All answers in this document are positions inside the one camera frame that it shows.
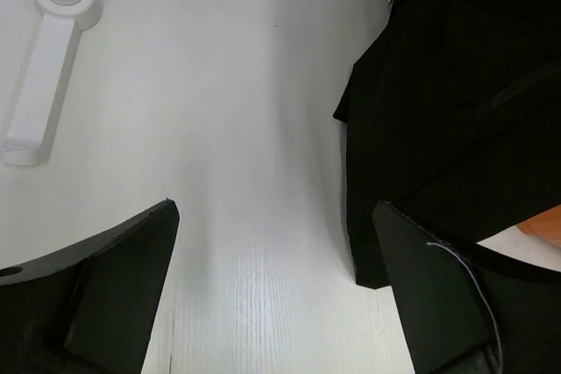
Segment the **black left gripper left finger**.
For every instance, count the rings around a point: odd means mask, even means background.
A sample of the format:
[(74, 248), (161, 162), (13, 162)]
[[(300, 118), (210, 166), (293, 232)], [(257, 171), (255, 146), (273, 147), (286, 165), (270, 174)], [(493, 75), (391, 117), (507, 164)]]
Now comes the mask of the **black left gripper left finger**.
[(139, 373), (180, 216), (165, 200), (1, 270), (3, 373)]

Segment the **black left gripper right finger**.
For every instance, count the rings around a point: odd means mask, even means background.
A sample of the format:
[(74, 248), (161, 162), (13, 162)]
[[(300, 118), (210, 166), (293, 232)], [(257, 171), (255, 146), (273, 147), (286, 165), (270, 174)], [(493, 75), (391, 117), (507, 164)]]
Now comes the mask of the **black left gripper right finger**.
[(558, 373), (560, 274), (373, 211), (417, 373)]

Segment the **black shorts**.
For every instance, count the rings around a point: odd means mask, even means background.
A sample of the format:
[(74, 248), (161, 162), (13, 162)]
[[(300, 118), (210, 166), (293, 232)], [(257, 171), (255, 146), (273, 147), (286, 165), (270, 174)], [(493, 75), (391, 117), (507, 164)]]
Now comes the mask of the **black shorts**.
[(560, 0), (393, 0), (334, 116), (358, 285), (389, 279), (387, 201), (479, 242), (560, 203)]

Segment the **orange plastic basket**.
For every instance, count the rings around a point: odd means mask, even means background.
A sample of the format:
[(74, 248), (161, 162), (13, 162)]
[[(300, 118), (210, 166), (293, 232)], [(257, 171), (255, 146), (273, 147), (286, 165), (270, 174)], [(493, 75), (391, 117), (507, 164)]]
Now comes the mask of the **orange plastic basket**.
[(561, 244), (561, 206), (551, 208), (539, 215), (520, 222), (516, 227), (525, 235), (539, 236), (543, 240), (560, 247)]

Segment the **white metal clothes rack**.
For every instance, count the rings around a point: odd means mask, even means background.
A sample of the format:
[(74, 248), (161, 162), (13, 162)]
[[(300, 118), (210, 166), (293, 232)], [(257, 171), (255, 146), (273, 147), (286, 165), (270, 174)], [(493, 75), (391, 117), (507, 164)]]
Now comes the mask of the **white metal clothes rack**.
[(41, 20), (4, 119), (1, 160), (36, 166), (52, 150), (82, 34), (102, 16), (102, 0), (34, 0)]

